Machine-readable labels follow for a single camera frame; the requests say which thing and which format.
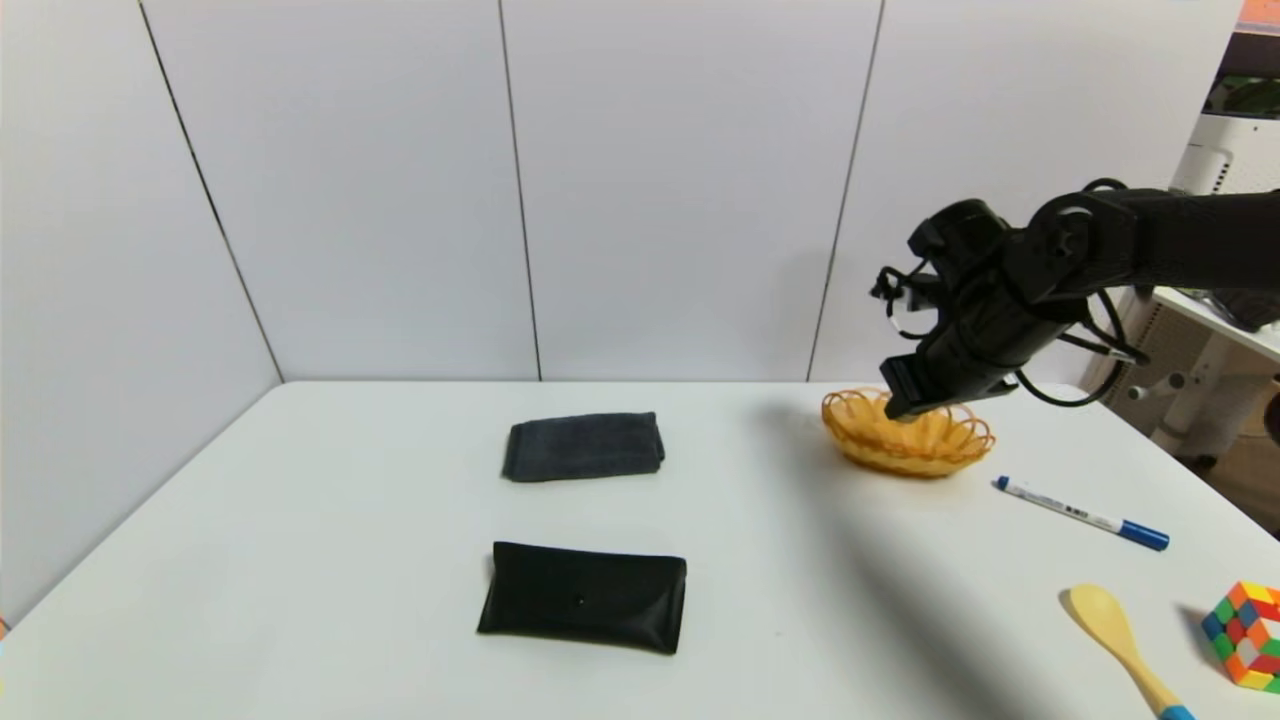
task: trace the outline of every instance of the table surface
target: table surface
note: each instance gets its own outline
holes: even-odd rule
[[[1235,342],[1239,342],[1245,347],[1251,347],[1276,363],[1280,363],[1280,333],[1268,329],[1262,329],[1256,333],[1244,332],[1224,320],[1222,316],[1215,313],[1208,305],[1204,305],[1199,300],[1187,297],[1171,287],[1157,287],[1155,299],[1161,305],[1165,305],[1171,310],[1175,310],[1176,313],[1185,315],[1215,332],[1222,333]]]
[[[1277,716],[1196,624],[1239,579],[1280,585],[1280,544],[1108,410],[975,404],[991,455],[911,482],[833,451],[836,388],[287,384],[9,635],[0,716],[1148,717],[1060,605],[1083,582],[1126,605],[1201,719]],[[655,475],[499,477],[513,423],[644,410]],[[1000,493],[1000,474],[1172,544]],[[477,635],[499,539],[686,557],[680,652]]]

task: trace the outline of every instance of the black cable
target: black cable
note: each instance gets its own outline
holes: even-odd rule
[[[902,290],[902,288],[906,288],[906,292],[910,292],[910,287],[906,283],[913,277],[915,277],[916,273],[919,273],[920,270],[923,270],[924,266],[928,265],[928,264],[929,264],[928,259],[920,260],[920,263],[918,265],[915,265],[915,268],[911,268],[911,272],[908,273],[908,274],[905,274],[905,275],[902,273],[895,270],[893,268],[884,268],[884,269],[881,270],[881,277],[876,282],[876,286],[881,287],[881,282],[884,283],[884,286],[883,286],[884,291],[886,291],[884,292],[884,316],[888,318],[890,322],[893,320],[893,301],[897,300],[897,297],[895,296],[895,292],[899,291],[899,290]],[[887,277],[890,275],[890,273],[892,273],[893,278],[897,281],[897,287],[888,286]],[[895,325],[895,329],[897,329],[897,334],[902,336],[906,340],[924,340],[925,337],[928,337],[928,334],[918,334],[918,333],[908,332],[908,331],[904,331],[901,328],[897,328],[896,325]]]
[[[1084,186],[1084,192],[1093,192],[1094,190],[1129,190],[1129,186],[1115,178],[1098,178]]]
[[[1016,373],[1014,373],[1014,375],[1018,377],[1018,382],[1023,383],[1023,387],[1027,388],[1027,392],[1032,393],[1038,400],[1048,402],[1050,405],[1056,405],[1059,407],[1084,407],[1085,405],[1092,405],[1102,400],[1108,392],[1111,392],[1111,388],[1114,388],[1115,384],[1120,382],[1120,373],[1123,372],[1124,372],[1124,365],[1119,360],[1116,360],[1116,364],[1111,366],[1111,373],[1107,375],[1107,379],[1102,380],[1102,386],[1098,387],[1098,389],[1087,395],[1085,397],[1082,397],[1080,400],[1062,400],[1059,397],[1051,397],[1048,395],[1044,395],[1044,392],[1041,388],[1032,384],[1032,380],[1027,378],[1027,373],[1018,370]]]
[[[1089,184],[1084,186],[1084,192],[1092,192],[1094,190],[1128,190],[1128,188],[1129,186],[1115,178],[1098,178],[1091,182]],[[1105,342],[1108,347],[1103,347],[1101,345],[1089,342],[1087,340],[1078,338],[1069,333],[1062,333],[1061,336],[1059,336],[1059,340],[1070,345],[1075,345],[1078,347],[1083,347],[1085,350],[1092,350],[1093,352],[1098,352],[1101,350],[1101,352],[1098,352],[1100,355],[1111,355],[1112,350],[1119,350],[1120,352],[1124,352],[1130,357],[1133,357],[1133,360],[1139,365],[1146,365],[1147,363],[1149,363],[1151,359],[1144,352],[1129,345],[1129,340],[1125,337],[1124,332],[1124,323],[1120,322],[1120,313],[1116,311],[1115,302],[1111,301],[1111,296],[1107,295],[1107,291],[1100,290],[1097,295],[1098,300],[1102,301],[1102,309],[1106,310],[1107,313],[1107,319],[1111,320],[1111,327],[1115,328],[1116,333],[1115,337],[1111,337],[1110,333],[1100,328],[1098,324],[1093,320],[1092,314],[1089,315],[1088,320],[1085,320],[1082,324],[1091,333],[1097,336],[1098,340]],[[1116,359],[1115,364],[1111,366],[1111,372],[1107,373],[1106,379],[1102,380],[1102,384],[1098,386],[1098,389],[1091,392],[1089,395],[1079,400],[1062,400],[1059,397],[1051,397],[1046,395],[1044,391],[1036,387],[1036,384],[1032,383],[1030,378],[1027,377],[1027,373],[1021,370],[1018,370],[1016,373],[1014,373],[1014,375],[1018,378],[1018,382],[1020,382],[1023,387],[1027,388],[1027,392],[1032,393],[1032,396],[1034,396],[1037,400],[1041,400],[1042,402],[1048,402],[1050,405],[1056,405],[1057,407],[1084,407],[1085,405],[1092,405],[1093,402],[1097,402],[1103,397],[1106,397],[1106,395],[1111,392],[1111,389],[1116,386],[1116,383],[1120,382],[1121,373],[1124,373],[1124,361]]]

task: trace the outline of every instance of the wicker basket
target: wicker basket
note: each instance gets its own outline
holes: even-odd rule
[[[964,405],[899,423],[884,416],[888,397],[881,389],[859,388],[822,400],[822,421],[845,457],[896,475],[943,478],[982,460],[996,445],[987,423]]]

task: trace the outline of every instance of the gray towel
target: gray towel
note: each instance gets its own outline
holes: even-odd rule
[[[517,483],[639,475],[664,457],[653,413],[550,418],[511,428],[502,474]]]

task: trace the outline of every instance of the wooden spoon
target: wooden spoon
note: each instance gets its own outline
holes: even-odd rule
[[[1196,720],[1142,660],[1129,619],[1115,596],[1098,585],[1075,585],[1066,593],[1066,610],[1089,637],[1124,665],[1160,720]]]

